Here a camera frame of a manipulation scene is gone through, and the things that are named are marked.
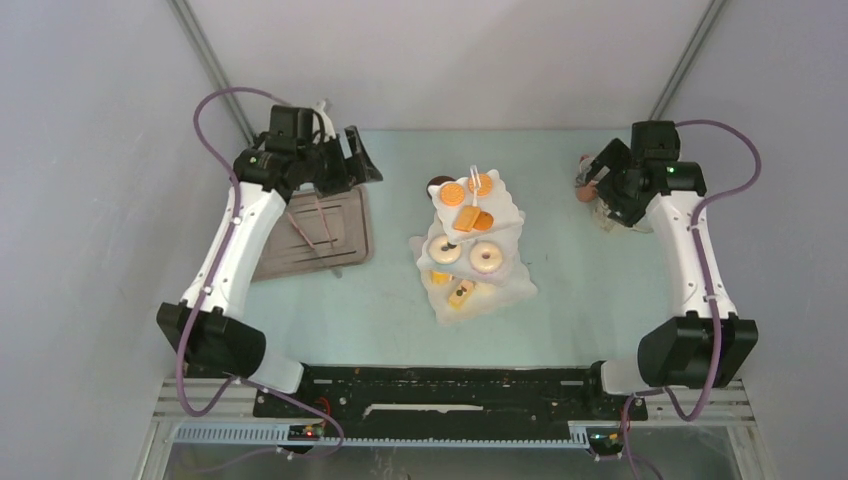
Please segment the green-inside floral mug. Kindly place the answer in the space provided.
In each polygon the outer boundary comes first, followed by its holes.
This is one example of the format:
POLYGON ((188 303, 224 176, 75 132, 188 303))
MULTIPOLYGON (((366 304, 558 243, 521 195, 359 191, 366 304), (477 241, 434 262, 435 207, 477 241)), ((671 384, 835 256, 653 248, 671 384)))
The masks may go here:
POLYGON ((593 222, 604 232, 612 233, 612 232, 623 232, 630 231, 640 234, 651 234, 653 232, 653 228, 644 222, 637 222, 633 226, 627 226, 614 218, 611 218, 612 211, 610 207, 600 199, 595 201, 593 210, 592 210, 592 219, 593 222))

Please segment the pink mug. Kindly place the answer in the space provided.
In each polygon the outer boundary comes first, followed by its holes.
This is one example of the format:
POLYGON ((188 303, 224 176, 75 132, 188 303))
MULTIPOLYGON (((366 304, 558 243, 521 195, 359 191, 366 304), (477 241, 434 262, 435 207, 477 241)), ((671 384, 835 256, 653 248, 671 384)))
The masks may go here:
POLYGON ((594 158, 590 155, 582 155, 578 163, 578 173, 575 178, 575 195, 581 203, 589 203, 597 198, 595 182, 587 180, 586 174, 590 170, 594 158))

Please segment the white chocolate-hole donut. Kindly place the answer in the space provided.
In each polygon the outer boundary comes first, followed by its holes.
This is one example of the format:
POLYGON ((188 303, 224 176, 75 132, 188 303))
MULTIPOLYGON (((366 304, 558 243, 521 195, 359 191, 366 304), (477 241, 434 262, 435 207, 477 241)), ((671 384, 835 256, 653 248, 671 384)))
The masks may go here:
POLYGON ((451 243, 446 235, 439 235, 429 242, 427 254, 436 264, 450 265, 461 257, 462 248, 451 243))

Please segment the yellow square cake piece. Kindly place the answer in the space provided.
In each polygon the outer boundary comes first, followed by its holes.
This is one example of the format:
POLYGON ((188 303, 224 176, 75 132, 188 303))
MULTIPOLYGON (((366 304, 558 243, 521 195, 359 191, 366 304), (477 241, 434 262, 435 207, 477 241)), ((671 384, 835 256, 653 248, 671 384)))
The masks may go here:
POLYGON ((472 231, 480 214, 481 209, 478 206, 465 205, 454 220, 453 228, 460 232, 472 231))

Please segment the small orange round cookie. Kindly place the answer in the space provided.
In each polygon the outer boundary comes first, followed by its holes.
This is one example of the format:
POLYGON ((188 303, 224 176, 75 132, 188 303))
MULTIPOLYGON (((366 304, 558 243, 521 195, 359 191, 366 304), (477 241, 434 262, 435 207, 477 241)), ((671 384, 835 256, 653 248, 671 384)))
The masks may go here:
POLYGON ((485 173, 470 175, 467 181, 467 188, 471 195, 476 195, 478 198, 489 195, 494 189, 492 178, 485 173))

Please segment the yellow swirl roll cake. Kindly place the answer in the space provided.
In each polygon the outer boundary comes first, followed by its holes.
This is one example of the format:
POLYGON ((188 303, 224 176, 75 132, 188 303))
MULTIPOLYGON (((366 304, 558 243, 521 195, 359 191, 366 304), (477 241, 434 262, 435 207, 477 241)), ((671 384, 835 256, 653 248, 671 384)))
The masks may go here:
POLYGON ((453 276, 449 273, 431 271, 430 281, 433 285, 444 285, 452 280, 453 276))

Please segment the white three-tier cake stand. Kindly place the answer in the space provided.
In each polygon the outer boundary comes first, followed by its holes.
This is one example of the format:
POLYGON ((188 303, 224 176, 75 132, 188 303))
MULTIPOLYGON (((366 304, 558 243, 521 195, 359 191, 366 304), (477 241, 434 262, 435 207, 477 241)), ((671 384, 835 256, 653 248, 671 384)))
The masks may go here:
POLYGON ((438 177, 427 193, 433 221, 409 245, 438 323, 460 323, 538 294, 519 253, 525 213, 498 170, 472 166, 464 177, 438 177))

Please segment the white frosted donut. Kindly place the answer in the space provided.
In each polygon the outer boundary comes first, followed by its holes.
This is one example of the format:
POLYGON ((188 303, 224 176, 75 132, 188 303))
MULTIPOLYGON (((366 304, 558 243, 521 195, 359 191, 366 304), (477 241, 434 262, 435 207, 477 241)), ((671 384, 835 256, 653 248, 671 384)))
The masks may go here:
POLYGON ((469 253, 471 267, 479 273, 491 274, 498 271, 504 262, 501 248, 490 241, 477 242, 469 253))

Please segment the yellow cake with berries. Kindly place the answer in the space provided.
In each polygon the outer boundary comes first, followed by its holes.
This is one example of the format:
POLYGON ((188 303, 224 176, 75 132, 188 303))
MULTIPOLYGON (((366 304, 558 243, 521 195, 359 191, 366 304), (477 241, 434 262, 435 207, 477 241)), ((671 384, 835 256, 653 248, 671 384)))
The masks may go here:
POLYGON ((461 310, 473 295, 475 288, 474 281, 462 279, 449 294, 447 304, 455 310, 461 310))

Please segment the darkest brown round coaster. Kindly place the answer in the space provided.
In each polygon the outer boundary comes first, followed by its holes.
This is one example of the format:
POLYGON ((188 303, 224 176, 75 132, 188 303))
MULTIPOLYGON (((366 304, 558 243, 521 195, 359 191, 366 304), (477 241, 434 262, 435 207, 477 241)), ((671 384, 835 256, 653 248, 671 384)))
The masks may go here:
POLYGON ((427 196, 430 199, 432 199, 433 194, 431 192, 431 188, 440 187, 441 185, 443 185, 447 182, 453 182, 453 181, 454 181, 454 178, 451 177, 451 176, 447 176, 447 175, 440 175, 440 176, 433 177, 432 179, 430 179, 428 181, 427 186, 426 186, 427 196))

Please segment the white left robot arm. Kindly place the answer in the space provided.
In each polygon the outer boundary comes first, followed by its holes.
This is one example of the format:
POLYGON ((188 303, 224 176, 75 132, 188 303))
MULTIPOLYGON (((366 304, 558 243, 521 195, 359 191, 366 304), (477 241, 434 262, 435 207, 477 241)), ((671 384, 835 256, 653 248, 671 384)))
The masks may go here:
POLYGON ((302 363, 271 351, 264 332, 245 320, 249 286, 268 237, 302 186, 329 197, 383 178, 358 129, 337 131, 326 106, 273 106, 258 142, 224 161, 228 199, 209 252, 181 300, 162 304, 156 315, 180 365, 279 390, 278 404, 297 417, 312 411, 316 390, 301 380, 302 363))

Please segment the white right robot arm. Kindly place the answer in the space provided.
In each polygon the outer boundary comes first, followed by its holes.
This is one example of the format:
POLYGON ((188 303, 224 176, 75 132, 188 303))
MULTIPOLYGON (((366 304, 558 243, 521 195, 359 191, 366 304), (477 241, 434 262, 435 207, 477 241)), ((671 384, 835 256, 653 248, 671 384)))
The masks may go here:
POLYGON ((604 361, 600 379, 581 392, 585 411, 606 418, 622 395, 664 387, 724 388, 759 337, 741 318, 721 278, 712 247, 708 195, 701 167, 681 158, 678 124, 648 120, 631 127, 631 140, 611 140, 589 164, 607 218, 649 226, 665 255, 671 280, 670 318, 646 334, 634 359, 604 361))

